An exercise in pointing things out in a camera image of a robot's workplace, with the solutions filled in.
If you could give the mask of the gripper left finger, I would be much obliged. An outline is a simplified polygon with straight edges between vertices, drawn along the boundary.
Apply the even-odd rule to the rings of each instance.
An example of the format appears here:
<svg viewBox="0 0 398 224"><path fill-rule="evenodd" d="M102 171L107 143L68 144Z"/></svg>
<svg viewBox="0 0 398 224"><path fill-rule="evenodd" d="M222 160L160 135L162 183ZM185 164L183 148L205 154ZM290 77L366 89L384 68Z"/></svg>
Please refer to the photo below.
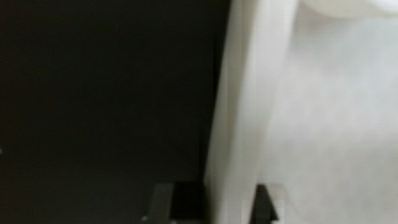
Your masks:
<svg viewBox="0 0 398 224"><path fill-rule="evenodd" d="M142 224L171 224L174 184L162 183L155 187L149 209L142 217Z"/></svg>

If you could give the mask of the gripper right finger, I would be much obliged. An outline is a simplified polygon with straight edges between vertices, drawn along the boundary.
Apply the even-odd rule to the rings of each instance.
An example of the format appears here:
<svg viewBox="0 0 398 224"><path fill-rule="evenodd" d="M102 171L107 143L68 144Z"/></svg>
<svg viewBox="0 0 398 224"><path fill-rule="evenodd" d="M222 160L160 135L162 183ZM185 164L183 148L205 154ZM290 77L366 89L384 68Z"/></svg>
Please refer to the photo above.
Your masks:
<svg viewBox="0 0 398 224"><path fill-rule="evenodd" d="M276 221L279 221L276 203L269 188L260 184L254 196L254 224L272 224Z"/></svg>

